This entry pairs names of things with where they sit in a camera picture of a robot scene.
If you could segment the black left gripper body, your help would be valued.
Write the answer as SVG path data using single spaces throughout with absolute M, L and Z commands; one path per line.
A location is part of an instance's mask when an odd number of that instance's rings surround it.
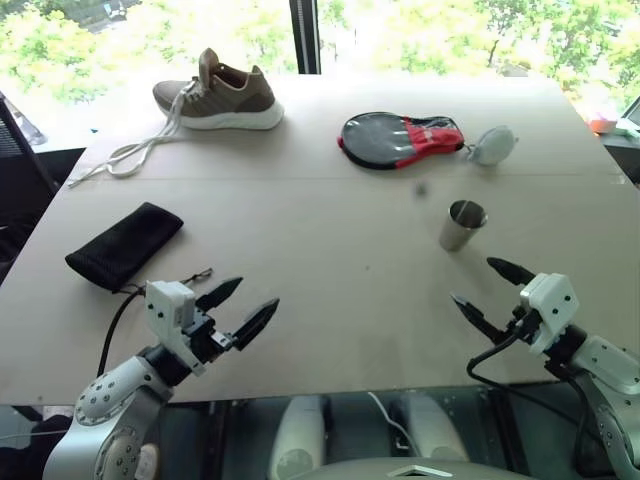
M 215 325 L 211 316 L 195 306 L 189 322 L 182 327 L 189 350 L 201 364 L 213 362 L 234 346 L 233 335 L 218 331 Z

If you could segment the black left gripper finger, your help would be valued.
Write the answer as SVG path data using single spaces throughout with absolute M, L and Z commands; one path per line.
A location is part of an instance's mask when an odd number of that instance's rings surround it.
M 232 347 L 238 351 L 246 348 L 271 321 L 279 303 L 279 298 L 273 298 L 250 314 L 243 325 L 233 334 Z
M 224 303 L 243 281 L 242 277 L 224 280 L 210 292 L 200 296 L 195 306 L 200 310 L 212 310 Z

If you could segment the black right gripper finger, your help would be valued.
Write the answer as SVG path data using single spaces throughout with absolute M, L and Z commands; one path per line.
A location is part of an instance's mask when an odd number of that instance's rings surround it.
M 451 293 L 450 297 L 466 320 L 480 333 L 492 343 L 499 343 L 501 341 L 503 332 L 488 322 L 484 314 L 476 306 L 460 295 Z
M 488 257 L 486 261 L 502 278 L 516 286 L 527 285 L 536 277 L 525 267 L 502 258 Z

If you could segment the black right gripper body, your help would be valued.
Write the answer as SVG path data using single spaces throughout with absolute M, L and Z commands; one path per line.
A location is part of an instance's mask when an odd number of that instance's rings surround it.
M 516 306 L 512 310 L 512 318 L 508 321 L 503 334 L 503 340 L 514 337 L 527 345 L 531 345 L 539 330 L 542 320 L 536 310 Z

